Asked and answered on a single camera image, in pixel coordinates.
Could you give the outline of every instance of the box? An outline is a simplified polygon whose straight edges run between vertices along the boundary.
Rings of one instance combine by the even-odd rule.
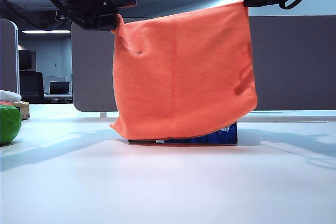
[[[235,145],[238,142],[237,123],[224,127],[205,136],[168,139],[168,140],[129,140],[131,144],[200,144],[200,145]]]
[[[29,115],[29,102],[13,102],[13,106],[16,107],[21,114],[21,120],[30,118]]]

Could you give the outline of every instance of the gray partition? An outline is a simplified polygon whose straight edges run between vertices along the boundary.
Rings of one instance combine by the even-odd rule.
[[[125,18],[125,23],[143,18]],[[114,34],[71,25],[72,95],[79,111],[117,111],[112,61]]]
[[[0,20],[0,89],[20,93],[18,30],[9,20]]]
[[[259,110],[336,110],[336,16],[250,17]]]
[[[250,17],[250,26],[258,110],[336,109],[336,16]],[[73,25],[71,36],[76,108],[115,111],[113,35]]]

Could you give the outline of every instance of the computer monitor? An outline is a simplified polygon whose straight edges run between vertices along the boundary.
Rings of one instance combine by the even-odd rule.
[[[67,94],[69,93],[68,81],[51,81],[50,82],[50,94]]]

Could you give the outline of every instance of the blue box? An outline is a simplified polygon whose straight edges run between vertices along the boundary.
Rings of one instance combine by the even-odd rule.
[[[131,144],[234,145],[238,142],[237,123],[205,136],[167,140],[129,140]]]

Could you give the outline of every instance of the white cloth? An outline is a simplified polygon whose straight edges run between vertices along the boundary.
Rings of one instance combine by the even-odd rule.
[[[0,101],[7,101],[7,102],[19,102],[21,101],[21,95],[6,91],[6,90],[0,90]]]

